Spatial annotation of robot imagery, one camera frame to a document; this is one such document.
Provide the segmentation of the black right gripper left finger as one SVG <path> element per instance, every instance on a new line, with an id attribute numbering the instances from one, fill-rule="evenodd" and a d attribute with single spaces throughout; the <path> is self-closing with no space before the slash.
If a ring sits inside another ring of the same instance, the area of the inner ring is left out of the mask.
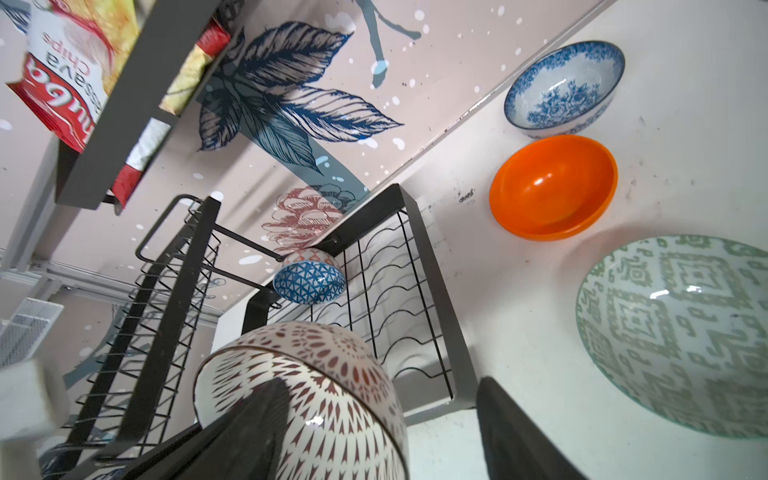
<path id="1" fill-rule="evenodd" d="M 290 394 L 281 379 L 258 386 L 235 408 L 143 472 L 145 479 L 275 479 Z"/>

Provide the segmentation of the black wire dish rack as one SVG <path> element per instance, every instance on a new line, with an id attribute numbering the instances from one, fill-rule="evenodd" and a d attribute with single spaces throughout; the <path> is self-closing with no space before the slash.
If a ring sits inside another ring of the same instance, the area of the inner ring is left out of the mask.
<path id="1" fill-rule="evenodd" d="M 144 260 L 129 304 L 96 352 L 79 411 L 65 423 L 67 438 L 40 458 L 46 479 L 113 475 L 169 436 L 207 295 L 227 277 L 216 261 L 230 237 L 212 201 L 177 202 L 188 207 L 184 224 Z M 319 247 L 340 263 L 343 294 L 301 305 L 260 285 L 244 330 L 306 321 L 360 335 L 393 380 L 409 425 L 473 407 L 477 374 L 417 202 L 393 184 Z"/>

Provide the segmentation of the blue triangle patterned bowl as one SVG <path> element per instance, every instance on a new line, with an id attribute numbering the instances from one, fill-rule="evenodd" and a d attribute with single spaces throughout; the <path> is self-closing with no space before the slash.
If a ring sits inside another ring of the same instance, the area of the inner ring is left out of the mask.
<path id="1" fill-rule="evenodd" d="M 272 284 L 283 299 L 316 305 L 336 300 L 344 293 L 347 282 L 332 255 L 317 248 L 304 248 L 284 258 Z"/>

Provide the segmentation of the brown white patterned bowl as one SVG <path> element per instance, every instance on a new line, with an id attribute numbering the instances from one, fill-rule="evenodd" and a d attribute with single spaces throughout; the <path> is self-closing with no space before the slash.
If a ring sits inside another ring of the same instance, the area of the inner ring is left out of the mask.
<path id="1" fill-rule="evenodd" d="M 335 325 L 275 323 L 211 354 L 195 378 L 197 420 L 212 424 L 275 378 L 290 396 L 277 478 L 408 478 L 393 382 L 357 334 Z"/>

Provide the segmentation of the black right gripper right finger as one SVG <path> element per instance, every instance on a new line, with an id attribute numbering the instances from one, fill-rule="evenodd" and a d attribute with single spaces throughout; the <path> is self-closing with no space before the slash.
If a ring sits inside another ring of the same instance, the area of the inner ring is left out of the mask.
<path id="1" fill-rule="evenodd" d="M 490 376 L 479 381 L 476 412 L 491 479 L 585 479 Z"/>

